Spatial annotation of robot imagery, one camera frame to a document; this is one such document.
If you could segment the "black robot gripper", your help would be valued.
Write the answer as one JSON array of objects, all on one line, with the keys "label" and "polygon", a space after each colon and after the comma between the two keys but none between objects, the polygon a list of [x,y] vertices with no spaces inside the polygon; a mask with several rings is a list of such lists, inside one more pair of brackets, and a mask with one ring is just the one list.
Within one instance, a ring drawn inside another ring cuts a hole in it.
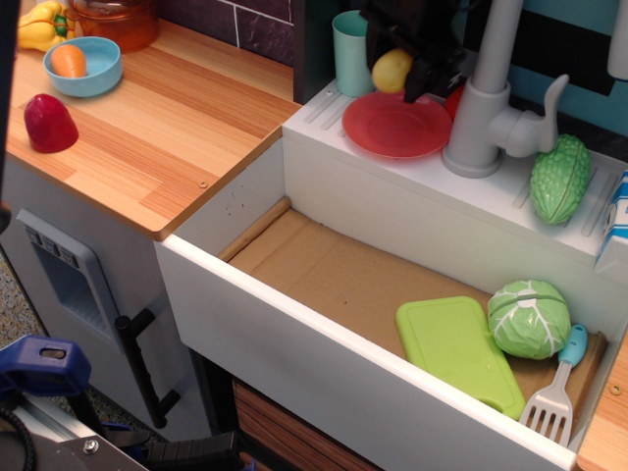
[{"label": "black robot gripper", "polygon": [[459,1],[365,1],[360,15],[367,21],[366,59],[377,61],[395,48],[413,58],[403,101],[414,103],[426,93],[449,97],[462,83],[462,45],[452,27]]}]

